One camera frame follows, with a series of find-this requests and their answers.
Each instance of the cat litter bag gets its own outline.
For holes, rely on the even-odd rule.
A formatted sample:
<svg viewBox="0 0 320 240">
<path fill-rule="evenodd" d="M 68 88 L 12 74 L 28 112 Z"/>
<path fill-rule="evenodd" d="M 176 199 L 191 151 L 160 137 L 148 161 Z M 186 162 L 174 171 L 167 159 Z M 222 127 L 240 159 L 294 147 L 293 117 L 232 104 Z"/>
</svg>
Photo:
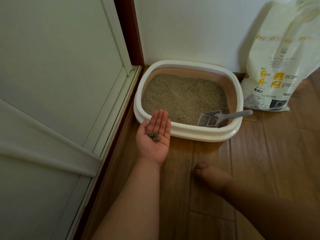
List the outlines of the cat litter bag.
<svg viewBox="0 0 320 240">
<path fill-rule="evenodd" d="M 320 66 L 320 0 L 275 1 L 251 47 L 244 107 L 287 111 L 299 83 Z"/>
</svg>

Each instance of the litter scoop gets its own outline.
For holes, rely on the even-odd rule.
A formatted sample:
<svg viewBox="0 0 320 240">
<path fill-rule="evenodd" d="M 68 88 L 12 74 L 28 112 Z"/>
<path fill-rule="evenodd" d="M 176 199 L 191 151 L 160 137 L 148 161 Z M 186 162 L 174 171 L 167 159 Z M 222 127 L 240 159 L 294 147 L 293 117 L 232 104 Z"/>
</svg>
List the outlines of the litter scoop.
<svg viewBox="0 0 320 240">
<path fill-rule="evenodd" d="M 231 118 L 249 116 L 251 114 L 253 114 L 253 111 L 251 109 L 236 112 L 236 113 L 227 113 L 227 114 L 222 113 L 221 110 L 205 112 L 200 115 L 197 125 L 204 126 L 204 127 L 219 128 L 219 123 L 221 121 L 231 119 Z"/>
</svg>

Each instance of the beige litter box tray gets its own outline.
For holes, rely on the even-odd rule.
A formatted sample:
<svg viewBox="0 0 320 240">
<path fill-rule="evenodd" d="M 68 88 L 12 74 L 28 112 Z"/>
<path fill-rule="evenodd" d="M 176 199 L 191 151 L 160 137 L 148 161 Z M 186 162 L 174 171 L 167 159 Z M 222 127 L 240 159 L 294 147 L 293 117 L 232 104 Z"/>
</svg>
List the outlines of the beige litter box tray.
<svg viewBox="0 0 320 240">
<path fill-rule="evenodd" d="M 237 77 L 229 70 L 204 63 L 165 60 L 154 63 L 141 78 L 134 97 L 134 115 L 139 123 L 142 123 L 144 119 L 148 121 L 151 119 L 151 115 L 147 114 L 142 108 L 141 98 L 148 82 L 157 74 L 176 75 L 194 79 L 202 78 L 214 81 L 224 89 L 230 113 L 243 110 L 243 95 L 240 83 Z M 197 141 L 226 141 L 237 133 L 241 121 L 242 117 L 230 119 L 228 125 L 221 128 L 208 128 L 171 122 L 171 136 Z"/>
</svg>

